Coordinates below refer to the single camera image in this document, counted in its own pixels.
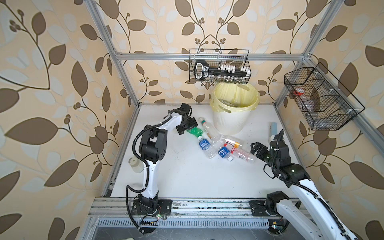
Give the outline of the green bottle yellow cap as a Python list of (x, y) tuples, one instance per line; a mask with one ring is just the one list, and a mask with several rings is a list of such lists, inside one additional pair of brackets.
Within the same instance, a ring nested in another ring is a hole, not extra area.
[(192, 134), (193, 136), (199, 138), (203, 135), (203, 130), (201, 130), (200, 128), (198, 127), (194, 127), (190, 130), (187, 130), (188, 133)]

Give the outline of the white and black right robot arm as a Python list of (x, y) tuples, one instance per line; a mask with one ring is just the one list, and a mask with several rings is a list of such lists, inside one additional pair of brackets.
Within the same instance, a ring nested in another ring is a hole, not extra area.
[(262, 207), (267, 215), (282, 217), (306, 240), (358, 238), (321, 196), (307, 171), (292, 162), (283, 130), (272, 138), (268, 147), (260, 142), (252, 143), (251, 153), (271, 168), (272, 179), (284, 182), (299, 199), (293, 203), (282, 191), (269, 193)]

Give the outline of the water bottle blue label white cap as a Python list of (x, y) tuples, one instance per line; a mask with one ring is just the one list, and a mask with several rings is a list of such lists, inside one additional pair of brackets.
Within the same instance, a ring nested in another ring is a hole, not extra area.
[(205, 138), (202, 136), (198, 137), (199, 140), (199, 146), (204, 152), (204, 154), (207, 156), (209, 159), (213, 159), (217, 155), (217, 151), (215, 147)]

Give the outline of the clear bottle green band label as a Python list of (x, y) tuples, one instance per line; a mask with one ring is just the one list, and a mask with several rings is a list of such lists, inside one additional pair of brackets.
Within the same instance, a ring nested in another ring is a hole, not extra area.
[(225, 106), (228, 106), (228, 107), (232, 107), (232, 108), (239, 108), (240, 107), (238, 104), (234, 104), (234, 103), (226, 101), (226, 100), (220, 100), (220, 102), (222, 104), (224, 104)]

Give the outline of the clear bottle green red neck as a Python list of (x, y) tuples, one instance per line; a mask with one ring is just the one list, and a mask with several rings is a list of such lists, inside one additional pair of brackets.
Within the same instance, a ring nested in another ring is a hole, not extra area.
[(220, 134), (212, 124), (208, 123), (204, 118), (199, 118), (199, 122), (213, 143), (220, 141)]

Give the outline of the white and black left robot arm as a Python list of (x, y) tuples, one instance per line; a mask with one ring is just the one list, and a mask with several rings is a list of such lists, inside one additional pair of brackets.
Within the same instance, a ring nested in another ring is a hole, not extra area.
[(136, 193), (137, 207), (145, 213), (145, 217), (153, 217), (161, 214), (159, 206), (159, 190), (157, 181), (157, 168), (167, 151), (168, 132), (176, 129), (179, 135), (185, 131), (198, 126), (194, 117), (193, 109), (189, 104), (182, 103), (179, 108), (168, 111), (164, 120), (156, 125), (146, 125), (133, 140), (132, 152), (140, 162), (144, 164), (144, 182), (140, 190), (127, 185), (125, 190), (125, 202), (128, 216), (139, 231), (145, 235), (146, 231), (138, 222), (135, 221), (129, 205), (129, 193)]

